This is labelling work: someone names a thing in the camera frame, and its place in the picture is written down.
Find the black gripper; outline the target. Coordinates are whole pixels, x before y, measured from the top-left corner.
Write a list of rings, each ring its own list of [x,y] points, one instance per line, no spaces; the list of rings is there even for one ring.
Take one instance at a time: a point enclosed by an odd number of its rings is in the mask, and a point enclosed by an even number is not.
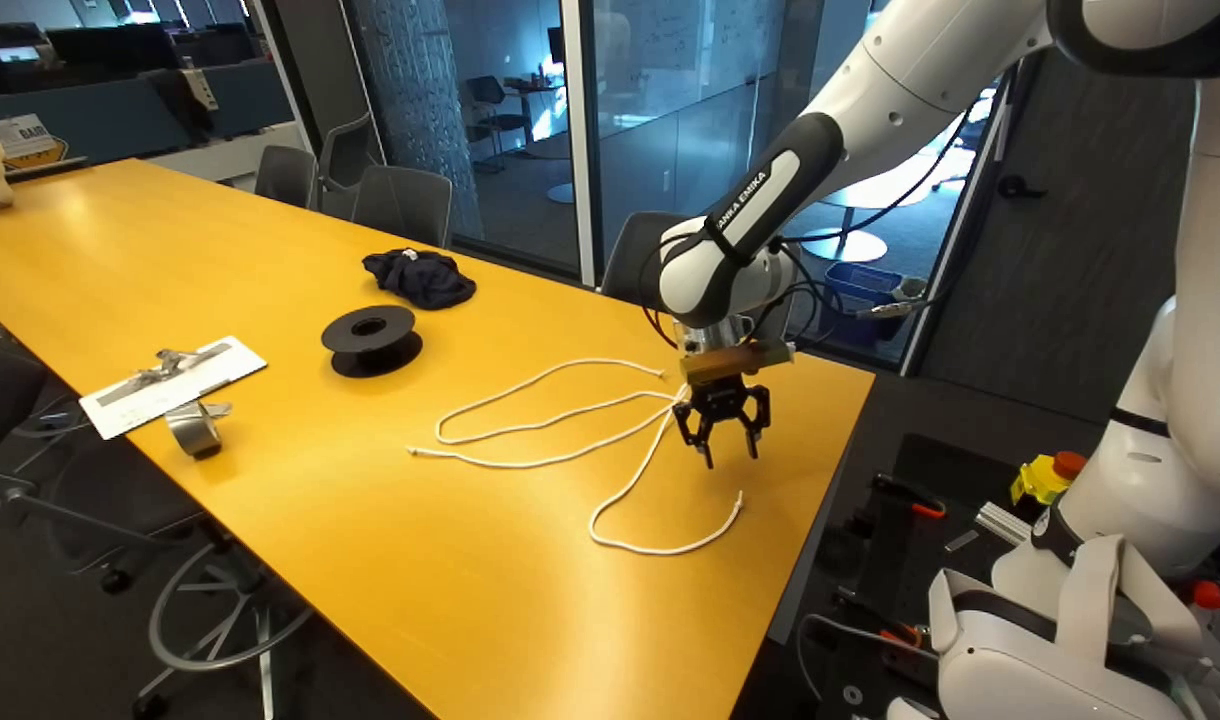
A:
[[[736,421],[742,427],[746,456],[759,460],[763,427],[770,423],[770,403],[759,386],[746,386],[742,375],[718,375],[709,386],[687,386],[672,418],[678,423],[678,435],[695,445],[702,469],[716,469],[710,427],[718,421]]]

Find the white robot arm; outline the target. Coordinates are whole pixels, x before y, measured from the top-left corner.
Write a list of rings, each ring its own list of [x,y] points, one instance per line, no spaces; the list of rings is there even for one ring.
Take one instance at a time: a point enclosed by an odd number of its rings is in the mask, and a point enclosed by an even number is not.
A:
[[[1078,480],[1034,525],[1040,554],[1118,537],[1181,582],[1220,550],[1220,0],[887,0],[757,169],[663,233],[660,305],[695,336],[774,305],[792,266],[770,239],[809,200],[912,159],[1044,51],[1193,87],[1171,297]]]

